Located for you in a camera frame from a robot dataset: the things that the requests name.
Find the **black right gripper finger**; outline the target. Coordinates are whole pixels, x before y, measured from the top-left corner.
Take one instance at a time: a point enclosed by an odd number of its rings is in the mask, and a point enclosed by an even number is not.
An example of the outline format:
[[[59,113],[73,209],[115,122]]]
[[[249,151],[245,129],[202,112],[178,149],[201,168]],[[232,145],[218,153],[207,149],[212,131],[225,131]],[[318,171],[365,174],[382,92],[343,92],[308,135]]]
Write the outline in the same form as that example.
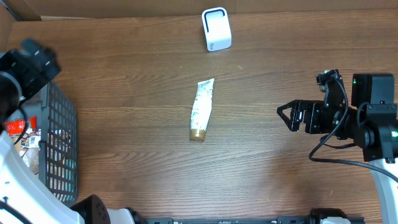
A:
[[[298,131],[299,130],[299,110],[292,108],[290,111],[290,116],[288,117],[284,114],[283,110],[286,110],[285,107],[278,107],[277,114],[286,124],[290,131]]]
[[[293,100],[287,104],[284,104],[284,105],[278,107],[277,112],[283,112],[283,110],[286,110],[288,108],[295,108],[299,103],[300,103],[300,100]]]

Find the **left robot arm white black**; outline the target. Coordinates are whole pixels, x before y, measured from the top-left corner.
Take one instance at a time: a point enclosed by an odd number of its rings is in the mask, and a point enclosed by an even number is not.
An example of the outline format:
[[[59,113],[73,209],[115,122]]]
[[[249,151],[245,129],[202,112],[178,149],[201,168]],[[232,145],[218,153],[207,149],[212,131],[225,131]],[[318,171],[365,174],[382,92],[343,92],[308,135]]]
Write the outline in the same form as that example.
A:
[[[1,125],[60,72],[56,57],[44,50],[1,57]],[[107,209],[92,195],[68,207],[23,163],[16,144],[1,127],[1,221],[3,223],[138,223],[130,208]]]

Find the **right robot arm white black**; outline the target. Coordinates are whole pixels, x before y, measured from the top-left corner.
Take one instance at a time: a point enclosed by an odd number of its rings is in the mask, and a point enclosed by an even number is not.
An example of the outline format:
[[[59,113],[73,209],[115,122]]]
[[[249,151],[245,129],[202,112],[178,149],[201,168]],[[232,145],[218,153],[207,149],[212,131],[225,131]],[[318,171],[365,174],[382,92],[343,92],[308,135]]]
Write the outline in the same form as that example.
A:
[[[390,73],[355,73],[352,94],[347,95],[337,69],[316,76],[320,100],[293,100],[277,108],[291,131],[305,123],[308,134],[321,135],[308,158],[313,162],[345,164],[371,171],[377,188],[383,223],[397,223],[397,104],[395,80]],[[352,139],[341,149],[358,146],[363,161],[315,157],[331,137]]]

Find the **orange spaghetti package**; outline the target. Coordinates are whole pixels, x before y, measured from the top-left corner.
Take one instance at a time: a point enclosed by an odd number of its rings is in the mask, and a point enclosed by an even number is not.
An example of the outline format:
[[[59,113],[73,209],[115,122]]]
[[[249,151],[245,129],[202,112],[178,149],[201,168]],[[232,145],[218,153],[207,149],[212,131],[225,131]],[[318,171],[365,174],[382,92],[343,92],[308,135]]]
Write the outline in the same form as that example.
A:
[[[21,137],[16,144],[16,150],[26,151],[30,148],[39,148],[41,129],[38,127],[37,117],[33,116],[28,119],[28,128],[25,132],[23,132],[24,125],[25,121],[22,119],[6,122],[6,129],[10,137],[14,141],[17,141]]]

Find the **white tube with gold cap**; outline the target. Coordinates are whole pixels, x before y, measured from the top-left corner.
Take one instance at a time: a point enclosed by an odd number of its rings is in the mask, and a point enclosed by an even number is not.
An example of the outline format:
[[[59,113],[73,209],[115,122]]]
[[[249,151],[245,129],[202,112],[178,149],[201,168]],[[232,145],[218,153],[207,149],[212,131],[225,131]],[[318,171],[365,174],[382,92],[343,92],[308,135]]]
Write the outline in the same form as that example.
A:
[[[212,111],[215,79],[198,82],[195,100],[190,116],[190,139],[204,141]]]

